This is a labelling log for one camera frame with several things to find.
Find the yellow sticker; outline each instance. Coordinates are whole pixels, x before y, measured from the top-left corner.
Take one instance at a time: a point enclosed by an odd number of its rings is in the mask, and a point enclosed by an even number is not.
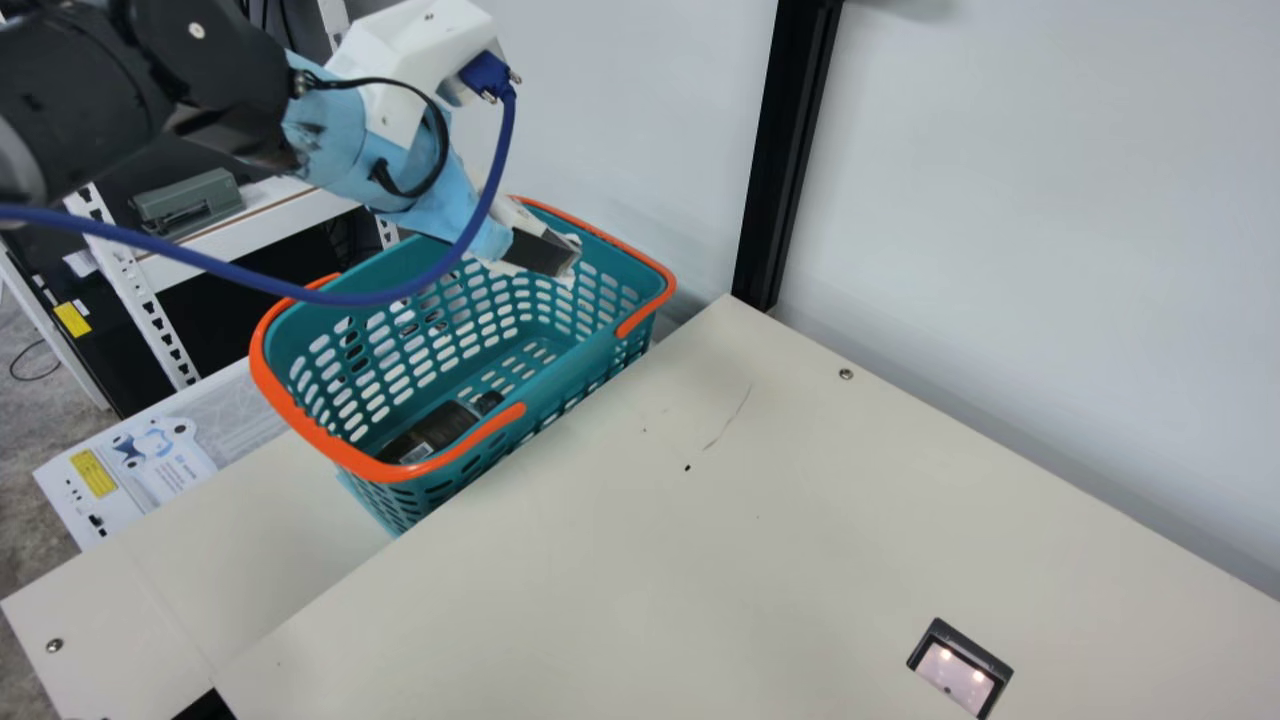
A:
[[[88,327],[87,322],[84,322],[84,315],[81,315],[79,310],[76,309],[76,305],[70,302],[63,302],[58,307],[54,307],[54,314],[58,315],[58,319],[67,327],[67,332],[72,333],[72,337],[87,334],[93,329]]]
[[[82,450],[72,455],[72,468],[76,468],[76,471],[84,479],[84,484],[88,486],[93,497],[115,492],[115,480],[106,474],[106,468],[102,468],[102,464],[97,461],[92,450]]]

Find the white table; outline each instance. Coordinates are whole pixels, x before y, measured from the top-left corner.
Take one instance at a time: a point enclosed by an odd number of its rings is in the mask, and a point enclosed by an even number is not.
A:
[[[852,378],[840,375],[851,368]],[[218,673],[241,720],[1274,720],[1280,603],[732,300]]]
[[[0,607],[63,717],[168,720],[389,542],[291,432]]]

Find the teal plastic basket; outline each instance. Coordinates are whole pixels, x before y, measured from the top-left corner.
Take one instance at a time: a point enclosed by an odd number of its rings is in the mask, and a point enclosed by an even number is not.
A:
[[[383,307],[283,301],[253,333],[250,369],[275,410],[338,465],[338,477],[393,534],[468,486],[649,348],[654,311],[675,292],[662,265],[553,208],[539,219],[582,241],[572,287],[465,261]],[[338,292],[398,284],[448,246],[417,236],[328,282]],[[502,405],[413,465],[372,457],[434,407]]]

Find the blue cable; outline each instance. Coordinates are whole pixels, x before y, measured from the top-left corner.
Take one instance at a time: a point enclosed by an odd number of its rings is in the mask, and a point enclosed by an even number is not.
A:
[[[480,201],[476,204],[476,209],[471,214],[471,219],[467,220],[466,227],[462,228],[462,234],[458,237],[457,242],[453,243],[444,258],[440,258],[440,260],[436,261],[429,270],[406,283],[380,290],[378,292],[335,293],[324,292],[321,290],[311,290],[279,278],[255,273],[253,270],[248,270],[230,263],[224,263],[223,260],[210,258],[204,252],[196,252],[195,250],[188,250],[180,245],[173,245],[165,240],[152,237],[138,231],[100,223],[88,218],[68,215],[47,208],[27,208],[24,205],[0,204],[0,220],[20,220],[36,225],[91,234],[104,240],[132,245],[133,247],[146,250],[147,252],[154,252],[156,255],[169,258],[170,260],[193,265],[209,274],[218,275],[233,283],[260,290],[270,295],[278,295],[280,297],[291,297],[302,302],[334,305],[339,307],[388,305],[416,293],[439,279],[444,275],[444,273],[448,273],[449,269],[452,269],[453,265],[462,259],[462,255],[468,247],[471,247],[471,242],[475,240],[476,234],[479,234],[480,227],[489,215],[489,208],[493,205],[494,197],[498,196],[498,183],[502,182],[502,173],[507,167],[507,154],[511,151],[511,137],[516,129],[515,90],[511,87],[503,88],[499,99],[503,104],[502,131],[498,135],[498,146],[493,154],[493,167],[489,168],[489,178],[485,181],[484,190],[480,192]]]

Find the black metal frame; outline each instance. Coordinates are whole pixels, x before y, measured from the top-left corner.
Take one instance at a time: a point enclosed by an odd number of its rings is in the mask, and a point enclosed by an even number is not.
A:
[[[758,310],[773,307],[782,288],[842,8],[778,0],[733,269],[733,296]]]

